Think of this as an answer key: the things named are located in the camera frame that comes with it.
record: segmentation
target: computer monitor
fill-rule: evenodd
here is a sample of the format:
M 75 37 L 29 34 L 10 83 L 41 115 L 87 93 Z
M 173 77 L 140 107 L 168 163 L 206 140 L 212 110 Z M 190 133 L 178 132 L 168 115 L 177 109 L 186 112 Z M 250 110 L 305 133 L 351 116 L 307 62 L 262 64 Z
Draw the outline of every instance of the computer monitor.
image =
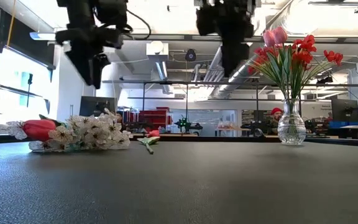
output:
M 116 99 L 110 97 L 82 96 L 80 115 L 81 116 L 100 116 L 107 108 L 110 112 L 116 112 Z
M 331 100 L 333 121 L 358 122 L 357 100 Z

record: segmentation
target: flower vase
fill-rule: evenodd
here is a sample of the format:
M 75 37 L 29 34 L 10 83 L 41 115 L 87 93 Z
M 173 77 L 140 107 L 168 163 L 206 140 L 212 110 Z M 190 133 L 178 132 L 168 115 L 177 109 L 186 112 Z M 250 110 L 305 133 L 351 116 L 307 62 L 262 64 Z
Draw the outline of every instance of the flower vase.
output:
M 282 144 L 299 146 L 305 140 L 306 127 L 299 115 L 299 99 L 284 100 L 284 114 L 277 131 Z

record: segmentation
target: yellow cable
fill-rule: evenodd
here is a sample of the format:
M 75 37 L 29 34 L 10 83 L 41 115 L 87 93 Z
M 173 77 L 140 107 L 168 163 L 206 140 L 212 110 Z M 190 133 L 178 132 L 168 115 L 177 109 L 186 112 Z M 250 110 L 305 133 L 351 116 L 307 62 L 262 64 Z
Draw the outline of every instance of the yellow cable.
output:
M 12 19 L 11 19 L 11 25 L 9 26 L 9 33 L 7 35 L 6 47 L 9 47 L 9 44 L 11 43 L 11 35 L 12 35 L 13 21 L 15 20 L 15 14 L 16 14 L 16 0 L 13 0 Z

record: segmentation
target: gray table surface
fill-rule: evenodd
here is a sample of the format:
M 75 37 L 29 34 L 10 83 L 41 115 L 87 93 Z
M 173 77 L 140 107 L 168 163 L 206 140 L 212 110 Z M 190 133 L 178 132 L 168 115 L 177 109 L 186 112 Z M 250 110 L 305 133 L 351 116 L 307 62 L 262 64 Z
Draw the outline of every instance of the gray table surface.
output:
M 34 154 L 0 144 L 0 223 L 358 223 L 358 147 L 161 142 Z

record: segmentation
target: pink tulip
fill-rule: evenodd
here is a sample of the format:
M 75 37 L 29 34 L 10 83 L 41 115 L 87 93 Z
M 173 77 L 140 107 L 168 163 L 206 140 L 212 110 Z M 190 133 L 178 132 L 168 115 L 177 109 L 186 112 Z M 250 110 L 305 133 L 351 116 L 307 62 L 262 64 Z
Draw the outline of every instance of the pink tulip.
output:
M 276 44 L 284 44 L 288 39 L 288 35 L 282 27 L 273 30 L 273 37 Z
M 266 32 L 264 33 L 264 41 L 266 47 L 271 47 L 274 45 L 274 34 L 271 30 L 266 30 Z

